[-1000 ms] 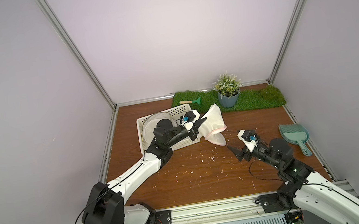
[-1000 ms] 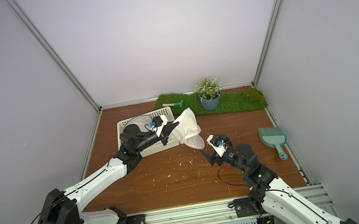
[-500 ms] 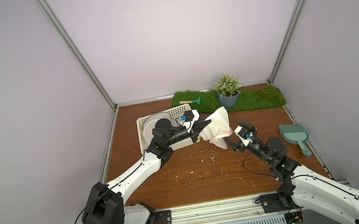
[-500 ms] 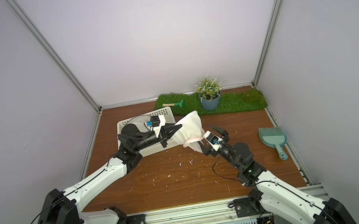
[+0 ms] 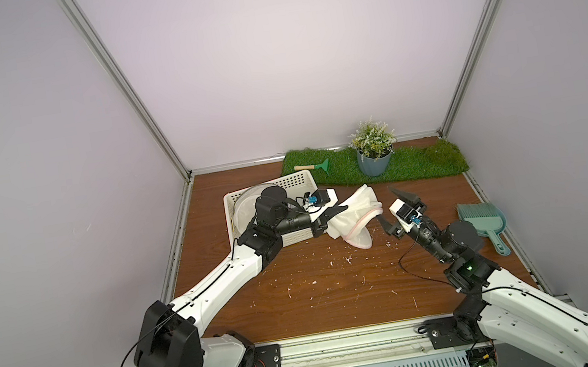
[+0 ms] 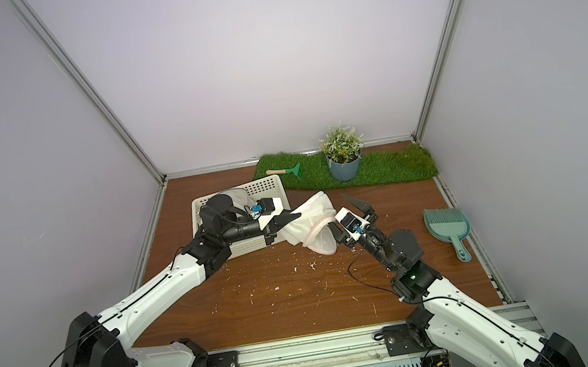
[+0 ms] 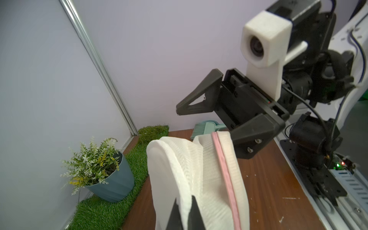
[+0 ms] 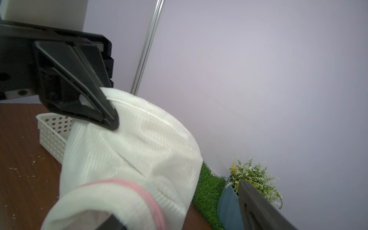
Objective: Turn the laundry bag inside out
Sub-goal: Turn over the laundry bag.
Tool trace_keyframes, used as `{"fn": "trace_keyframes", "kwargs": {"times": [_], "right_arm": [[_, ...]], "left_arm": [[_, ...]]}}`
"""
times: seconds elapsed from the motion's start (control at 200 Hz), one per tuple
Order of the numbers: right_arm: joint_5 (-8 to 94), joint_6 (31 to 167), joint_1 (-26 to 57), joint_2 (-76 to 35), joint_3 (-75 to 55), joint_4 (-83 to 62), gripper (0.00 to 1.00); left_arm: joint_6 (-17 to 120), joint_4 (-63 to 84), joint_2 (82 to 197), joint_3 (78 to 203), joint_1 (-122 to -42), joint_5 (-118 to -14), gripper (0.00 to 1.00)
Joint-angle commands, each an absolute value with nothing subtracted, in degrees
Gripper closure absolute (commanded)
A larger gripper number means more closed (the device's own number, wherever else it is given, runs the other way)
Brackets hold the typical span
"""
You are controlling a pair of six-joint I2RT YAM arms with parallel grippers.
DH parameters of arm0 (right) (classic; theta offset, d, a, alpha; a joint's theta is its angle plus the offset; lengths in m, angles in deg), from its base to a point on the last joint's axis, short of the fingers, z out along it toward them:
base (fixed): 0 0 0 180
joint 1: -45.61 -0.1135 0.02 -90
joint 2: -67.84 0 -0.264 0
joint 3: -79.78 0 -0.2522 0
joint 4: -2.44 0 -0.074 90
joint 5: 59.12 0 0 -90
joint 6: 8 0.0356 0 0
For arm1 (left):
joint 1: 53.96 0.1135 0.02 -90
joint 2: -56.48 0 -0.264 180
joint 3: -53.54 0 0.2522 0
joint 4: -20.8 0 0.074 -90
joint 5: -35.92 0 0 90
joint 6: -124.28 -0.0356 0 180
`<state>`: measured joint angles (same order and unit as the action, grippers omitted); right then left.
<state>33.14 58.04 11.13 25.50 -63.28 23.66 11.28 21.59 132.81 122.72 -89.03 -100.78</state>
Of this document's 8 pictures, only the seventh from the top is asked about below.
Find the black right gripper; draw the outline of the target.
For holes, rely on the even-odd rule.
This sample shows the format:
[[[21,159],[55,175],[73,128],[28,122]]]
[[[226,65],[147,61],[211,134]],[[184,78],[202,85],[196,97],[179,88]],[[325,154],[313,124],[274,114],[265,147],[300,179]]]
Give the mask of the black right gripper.
[[[176,106],[179,116],[216,114],[228,127],[236,157],[252,159],[286,126],[290,113],[238,69],[212,69]]]

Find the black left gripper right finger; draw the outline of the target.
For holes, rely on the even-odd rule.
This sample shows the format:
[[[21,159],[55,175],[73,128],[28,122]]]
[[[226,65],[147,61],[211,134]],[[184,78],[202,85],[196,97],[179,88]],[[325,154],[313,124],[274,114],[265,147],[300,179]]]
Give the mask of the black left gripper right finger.
[[[198,203],[195,196],[192,196],[192,206],[188,215],[188,230],[205,230],[205,225],[200,213]]]

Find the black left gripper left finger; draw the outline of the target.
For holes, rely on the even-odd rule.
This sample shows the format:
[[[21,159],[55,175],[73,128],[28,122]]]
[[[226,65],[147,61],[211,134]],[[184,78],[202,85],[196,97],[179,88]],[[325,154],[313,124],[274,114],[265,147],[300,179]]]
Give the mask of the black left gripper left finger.
[[[176,200],[173,203],[166,230],[183,230],[179,206],[177,205]]]

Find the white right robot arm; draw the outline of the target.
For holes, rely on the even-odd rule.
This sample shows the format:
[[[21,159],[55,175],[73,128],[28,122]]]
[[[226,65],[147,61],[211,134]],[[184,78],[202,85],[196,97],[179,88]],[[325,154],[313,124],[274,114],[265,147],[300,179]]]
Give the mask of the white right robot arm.
[[[320,1],[277,1],[260,12],[242,30],[246,73],[213,69],[176,112],[216,112],[230,131],[236,156],[251,159],[286,130],[299,104],[306,105],[310,111],[290,129],[284,150],[310,194],[337,207],[337,198],[347,193],[330,170],[343,168],[334,159],[343,139],[338,119],[324,120],[315,107],[346,101],[357,85],[351,75],[354,54],[328,48],[336,16],[320,7]]]

